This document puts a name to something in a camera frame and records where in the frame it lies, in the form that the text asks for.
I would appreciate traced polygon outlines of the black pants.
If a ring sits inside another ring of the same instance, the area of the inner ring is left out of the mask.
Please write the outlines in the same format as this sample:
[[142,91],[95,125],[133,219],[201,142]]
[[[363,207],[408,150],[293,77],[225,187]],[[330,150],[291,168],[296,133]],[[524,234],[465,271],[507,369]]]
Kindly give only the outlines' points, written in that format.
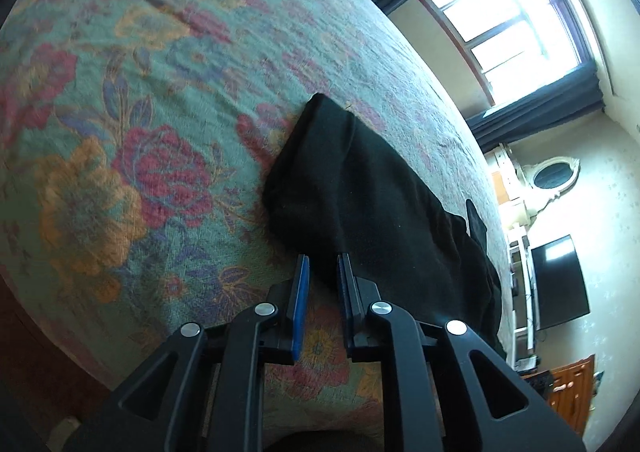
[[506,355],[502,294],[488,230],[472,201],[448,212],[390,144],[317,93],[274,160],[262,192],[269,238],[306,255],[317,283],[337,283],[346,253],[356,276],[416,319],[465,322]]

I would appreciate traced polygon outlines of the orange wooden cabinet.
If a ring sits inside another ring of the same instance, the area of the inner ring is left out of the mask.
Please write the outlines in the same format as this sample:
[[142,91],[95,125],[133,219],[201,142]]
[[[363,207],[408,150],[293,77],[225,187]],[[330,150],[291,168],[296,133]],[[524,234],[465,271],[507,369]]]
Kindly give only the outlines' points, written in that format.
[[548,404],[581,437],[584,435],[593,396],[596,356],[552,368],[551,394]]

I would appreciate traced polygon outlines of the dark blue curtain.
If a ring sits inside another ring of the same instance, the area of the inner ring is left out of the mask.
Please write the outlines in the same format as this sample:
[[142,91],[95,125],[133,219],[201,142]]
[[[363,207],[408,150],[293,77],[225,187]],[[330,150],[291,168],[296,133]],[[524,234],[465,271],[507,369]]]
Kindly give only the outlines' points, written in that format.
[[[390,14],[409,0],[372,0]],[[483,151],[511,143],[589,114],[601,107],[603,95],[597,64],[589,55],[563,78],[504,105],[494,106],[466,122]]]

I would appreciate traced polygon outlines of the bright window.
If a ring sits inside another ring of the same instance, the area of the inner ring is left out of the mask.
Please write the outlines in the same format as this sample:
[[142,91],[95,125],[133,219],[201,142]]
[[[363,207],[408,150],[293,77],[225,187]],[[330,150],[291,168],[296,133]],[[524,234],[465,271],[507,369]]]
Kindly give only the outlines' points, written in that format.
[[568,0],[423,0],[504,106],[569,74],[589,52]]

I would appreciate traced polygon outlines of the oval white framed mirror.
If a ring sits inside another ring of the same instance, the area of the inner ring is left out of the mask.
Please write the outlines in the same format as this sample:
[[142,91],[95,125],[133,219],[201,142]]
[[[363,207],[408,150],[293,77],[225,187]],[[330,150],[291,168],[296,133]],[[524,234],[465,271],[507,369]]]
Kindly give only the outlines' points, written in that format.
[[528,223],[532,223],[548,204],[560,198],[577,182],[580,160],[570,156],[555,156],[534,165],[514,161],[520,181],[520,198]]

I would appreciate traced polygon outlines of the white tv shelf unit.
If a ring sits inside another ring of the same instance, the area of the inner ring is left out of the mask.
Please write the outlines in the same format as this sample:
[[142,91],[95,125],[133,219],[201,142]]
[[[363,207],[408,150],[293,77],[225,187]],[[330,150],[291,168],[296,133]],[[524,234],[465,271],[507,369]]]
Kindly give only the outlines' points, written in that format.
[[536,333],[538,331],[537,286],[532,254],[525,227],[509,232],[509,257],[512,294],[512,357],[515,372],[527,375],[536,370]]

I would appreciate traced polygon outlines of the black flat television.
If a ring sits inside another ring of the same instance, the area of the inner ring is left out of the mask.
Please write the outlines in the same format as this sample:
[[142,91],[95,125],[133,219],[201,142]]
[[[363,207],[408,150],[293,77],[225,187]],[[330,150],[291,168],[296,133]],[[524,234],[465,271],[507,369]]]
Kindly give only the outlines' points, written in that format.
[[582,267],[570,235],[538,246],[530,255],[539,329],[562,325],[590,313]]

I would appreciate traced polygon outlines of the floral bedspread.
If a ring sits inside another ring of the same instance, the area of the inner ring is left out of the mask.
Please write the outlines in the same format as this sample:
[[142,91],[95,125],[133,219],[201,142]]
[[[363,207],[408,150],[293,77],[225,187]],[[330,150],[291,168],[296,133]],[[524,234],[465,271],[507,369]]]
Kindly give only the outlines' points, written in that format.
[[473,202],[509,357],[506,240],[484,158],[371,0],[16,0],[1,28],[6,284],[114,391],[182,324],[230,323],[305,256],[302,351],[265,367],[262,444],[358,435],[384,448],[381,365],[347,357],[338,269],[320,286],[308,256],[269,238],[262,205],[317,93],[390,144],[448,212]]

